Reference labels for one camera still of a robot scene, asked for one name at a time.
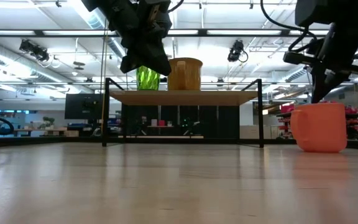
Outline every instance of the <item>green glass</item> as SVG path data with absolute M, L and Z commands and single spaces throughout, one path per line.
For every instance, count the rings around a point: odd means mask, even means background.
M 136 82 L 138 90 L 158 90 L 160 86 L 160 74 L 141 66 L 136 70 Z

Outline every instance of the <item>yellow object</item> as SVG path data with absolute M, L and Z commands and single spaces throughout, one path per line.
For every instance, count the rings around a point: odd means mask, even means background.
M 194 58 L 175 58 L 169 61 L 168 90 L 201 90 L 203 63 Z

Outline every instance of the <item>mug handle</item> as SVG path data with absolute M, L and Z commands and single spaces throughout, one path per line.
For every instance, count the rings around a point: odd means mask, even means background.
M 177 81 L 179 90 L 186 90 L 186 62 L 177 63 Z
M 293 137 L 297 141 L 309 141 L 305 136 L 309 136 L 309 126 L 308 126 L 308 114 L 302 110 L 294 110 L 291 113 L 291 130 Z M 303 134 L 300 134 L 299 127 L 307 127 L 303 130 Z

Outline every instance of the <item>black metal table frame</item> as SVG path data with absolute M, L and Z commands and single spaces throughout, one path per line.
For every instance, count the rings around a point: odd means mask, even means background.
M 118 89 L 125 91 L 123 87 L 121 87 L 119 84 L 117 84 L 114 80 L 111 78 L 106 78 L 104 83 L 104 97 L 103 97 L 103 124 L 102 124 L 102 146 L 106 147 L 110 138 L 108 134 L 108 119 L 109 119 L 109 110 L 110 110 L 110 84 L 114 84 Z M 246 91 L 253 85 L 257 85 L 258 88 L 258 123 L 259 123 L 259 140 L 258 144 L 260 148 L 263 148 L 265 146 L 265 139 L 264 139 L 264 117 L 263 117 L 263 103 L 262 103 L 262 80 L 260 78 L 256 79 L 249 85 L 247 85 L 245 88 L 243 88 L 241 91 Z M 122 127 L 122 139 L 117 139 L 116 142 L 121 143 L 129 143 L 129 142 L 139 142 L 139 143 L 165 143 L 166 139 L 129 139 L 127 138 L 127 124 L 128 124 L 128 117 L 127 117 L 127 105 L 124 103 L 121 106 L 121 127 Z M 238 109 L 238 113 L 236 116 L 238 117 L 238 134 L 237 139 L 234 139 L 235 141 L 228 141 L 227 139 L 220 139 L 222 143 L 244 143 L 240 139 L 240 111 Z M 219 139 L 199 139 L 198 141 L 195 141 L 195 139 L 176 139 L 175 142 L 183 142 L 183 143 L 217 143 L 219 142 Z

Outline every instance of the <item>wooden floor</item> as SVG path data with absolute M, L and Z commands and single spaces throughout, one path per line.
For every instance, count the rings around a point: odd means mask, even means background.
M 358 223 L 358 150 L 3 147 L 0 223 Z

